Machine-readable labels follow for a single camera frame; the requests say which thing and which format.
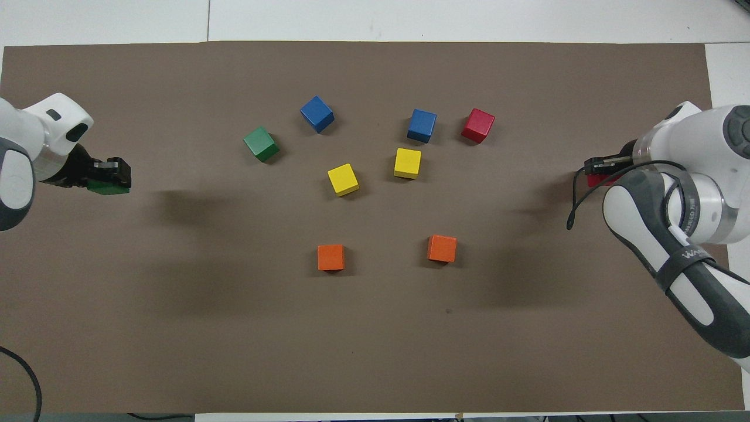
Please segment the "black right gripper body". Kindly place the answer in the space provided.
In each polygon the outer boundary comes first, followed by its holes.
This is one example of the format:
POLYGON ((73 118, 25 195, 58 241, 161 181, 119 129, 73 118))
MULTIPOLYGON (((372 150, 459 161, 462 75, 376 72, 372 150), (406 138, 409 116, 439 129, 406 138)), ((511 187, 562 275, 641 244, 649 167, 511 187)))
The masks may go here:
POLYGON ((633 139, 632 141, 627 142, 616 155, 613 156, 613 159, 616 161, 612 168, 612 173, 616 173, 618 171, 621 171, 622 169, 627 168, 628 166, 631 166, 634 163, 633 160, 633 151, 637 140, 633 139))

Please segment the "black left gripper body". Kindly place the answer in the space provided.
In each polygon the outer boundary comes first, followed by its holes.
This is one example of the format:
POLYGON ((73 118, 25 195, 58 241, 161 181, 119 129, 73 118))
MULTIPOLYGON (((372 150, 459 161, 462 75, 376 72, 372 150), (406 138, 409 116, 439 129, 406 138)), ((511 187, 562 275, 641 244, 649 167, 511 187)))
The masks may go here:
POLYGON ((41 182, 70 189, 86 188, 88 178, 109 181, 109 173, 97 166, 102 163, 104 161, 91 157, 85 147, 77 145, 64 159, 62 167, 51 176, 43 177, 41 182))

